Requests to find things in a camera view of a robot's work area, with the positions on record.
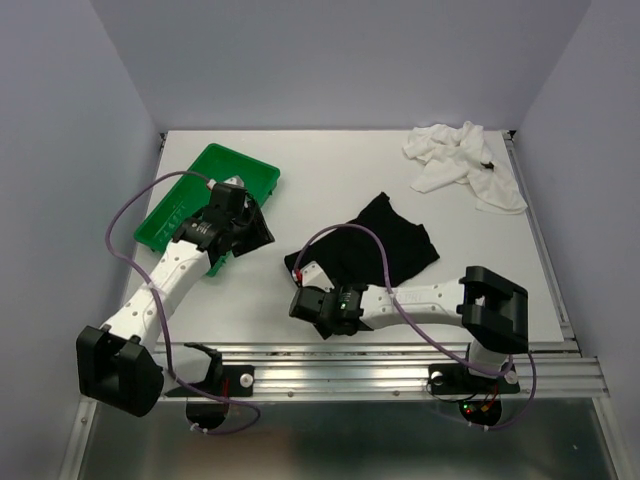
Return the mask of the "black t shirt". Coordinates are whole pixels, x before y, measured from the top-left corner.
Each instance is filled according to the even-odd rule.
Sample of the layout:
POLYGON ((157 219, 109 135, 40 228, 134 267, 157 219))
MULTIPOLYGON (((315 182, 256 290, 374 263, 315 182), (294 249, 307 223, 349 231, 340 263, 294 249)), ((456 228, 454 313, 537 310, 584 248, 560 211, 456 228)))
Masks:
POLYGON ((439 260, 440 255, 423 225, 396 213, 382 192, 351 221, 370 230, 339 228, 315 241, 300 262, 317 263, 340 285, 385 284, 380 247, 388 263, 391 285, 399 286, 439 260))

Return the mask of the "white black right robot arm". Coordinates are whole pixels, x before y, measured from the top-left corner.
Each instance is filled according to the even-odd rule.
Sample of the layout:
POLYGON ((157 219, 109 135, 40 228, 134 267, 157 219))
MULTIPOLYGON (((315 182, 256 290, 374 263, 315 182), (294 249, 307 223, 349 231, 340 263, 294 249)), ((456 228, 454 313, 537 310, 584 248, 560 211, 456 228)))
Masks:
POLYGON ((427 286, 339 285, 319 264, 302 269, 302 286, 318 294, 311 322, 325 336, 354 335, 405 324, 468 331, 473 340, 460 366, 463 384, 482 390, 495 378, 513 383, 513 357, 529 350, 528 291, 495 272, 468 267, 465 275, 427 286))

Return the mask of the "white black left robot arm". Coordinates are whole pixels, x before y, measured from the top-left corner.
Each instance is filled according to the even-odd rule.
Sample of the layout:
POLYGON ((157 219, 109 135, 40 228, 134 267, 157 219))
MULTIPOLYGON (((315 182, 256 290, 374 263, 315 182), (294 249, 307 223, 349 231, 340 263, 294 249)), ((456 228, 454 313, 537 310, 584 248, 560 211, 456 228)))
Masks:
POLYGON ((193 286, 227 254, 240 256, 272 243, 253 198, 227 205, 212 202, 175 230, 158 264, 144 273, 132 297, 99 327, 85 327, 76 340, 80 392, 137 417, 179 387, 223 399, 231 380, 221 354, 197 343, 185 357, 153 357, 168 339, 168 321, 193 286))

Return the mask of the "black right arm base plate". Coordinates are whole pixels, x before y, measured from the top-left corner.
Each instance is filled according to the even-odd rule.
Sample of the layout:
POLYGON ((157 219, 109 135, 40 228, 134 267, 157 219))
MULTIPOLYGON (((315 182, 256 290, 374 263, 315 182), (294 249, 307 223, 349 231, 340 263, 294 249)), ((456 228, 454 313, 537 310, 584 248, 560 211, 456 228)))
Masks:
POLYGON ((521 391, 517 379, 488 378, 472 375, 460 364, 439 363, 429 367, 427 385, 438 396, 471 396, 472 394, 517 394, 521 391))

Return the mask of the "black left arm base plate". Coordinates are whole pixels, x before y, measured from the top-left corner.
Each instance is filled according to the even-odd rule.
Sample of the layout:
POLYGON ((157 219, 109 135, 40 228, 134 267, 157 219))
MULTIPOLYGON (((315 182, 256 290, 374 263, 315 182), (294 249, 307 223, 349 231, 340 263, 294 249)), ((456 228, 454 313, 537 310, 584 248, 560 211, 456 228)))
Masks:
POLYGON ((195 387, 215 396, 248 398, 253 395, 254 374, 252 365, 223 365, 215 380, 203 380, 195 387))

